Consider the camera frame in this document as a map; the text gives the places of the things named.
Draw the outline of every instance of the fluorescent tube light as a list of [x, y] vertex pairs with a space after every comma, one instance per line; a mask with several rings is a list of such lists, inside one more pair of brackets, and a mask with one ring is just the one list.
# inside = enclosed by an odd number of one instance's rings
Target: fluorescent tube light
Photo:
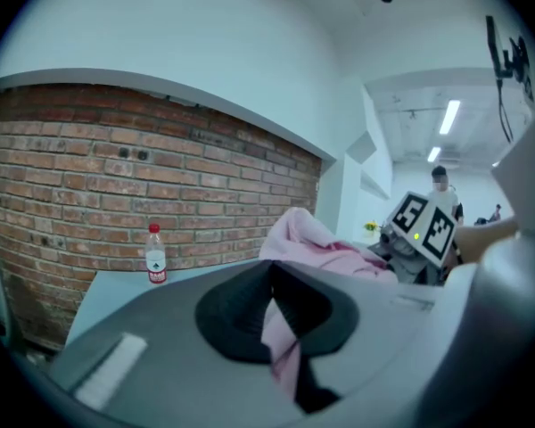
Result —
[[430, 155], [428, 156], [428, 161], [432, 163], [436, 160], [436, 157], [438, 157], [438, 154], [440, 153], [440, 147], [433, 147], [432, 152], [430, 152]]
[[449, 130], [452, 128], [452, 124], [454, 123], [454, 120], [456, 119], [457, 110], [460, 107], [459, 100], [450, 100], [448, 103], [448, 109], [446, 110], [446, 116], [444, 117], [444, 121], [442, 122], [442, 126], [440, 127], [440, 134], [441, 135], [447, 135], [449, 133]]

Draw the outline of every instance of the pink garment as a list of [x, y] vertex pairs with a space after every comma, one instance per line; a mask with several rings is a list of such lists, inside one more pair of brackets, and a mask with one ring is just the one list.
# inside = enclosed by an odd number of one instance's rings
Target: pink garment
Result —
[[[274, 224], [259, 250], [260, 259], [296, 261], [346, 276], [397, 283], [386, 262], [371, 251], [338, 241], [303, 208], [290, 208]], [[271, 351], [271, 370], [280, 387], [295, 399], [300, 369], [300, 344], [274, 300], [264, 317], [261, 342]]]

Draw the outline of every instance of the white shirt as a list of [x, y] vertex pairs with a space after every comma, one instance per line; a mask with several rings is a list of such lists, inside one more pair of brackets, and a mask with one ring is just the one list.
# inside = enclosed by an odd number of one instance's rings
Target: white shirt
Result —
[[434, 201], [436, 205], [449, 216], [452, 215], [452, 209], [459, 204], [456, 192], [452, 189], [448, 189], [446, 192], [433, 190], [428, 193], [428, 200]]

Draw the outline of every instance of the plastic bottle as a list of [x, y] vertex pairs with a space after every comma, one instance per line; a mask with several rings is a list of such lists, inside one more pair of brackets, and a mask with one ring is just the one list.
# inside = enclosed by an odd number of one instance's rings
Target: plastic bottle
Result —
[[162, 284], [167, 280], [167, 260], [164, 253], [164, 244], [159, 234], [161, 227], [158, 224], [149, 225], [149, 237], [144, 247], [146, 269], [149, 280], [153, 284]]

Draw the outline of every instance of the gray table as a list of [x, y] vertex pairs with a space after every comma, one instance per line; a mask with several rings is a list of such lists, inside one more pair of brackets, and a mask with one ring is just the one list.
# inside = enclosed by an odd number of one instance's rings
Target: gray table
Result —
[[70, 333], [65, 341], [67, 346], [78, 336], [104, 318], [125, 306], [139, 295], [164, 284], [191, 279], [206, 275], [218, 269], [249, 263], [255, 259], [226, 263], [214, 267], [196, 267], [191, 269], [171, 270], [167, 273], [167, 281], [163, 284], [153, 284], [145, 271], [98, 271], [91, 283], [86, 296], [81, 302], [78, 313], [73, 319]]

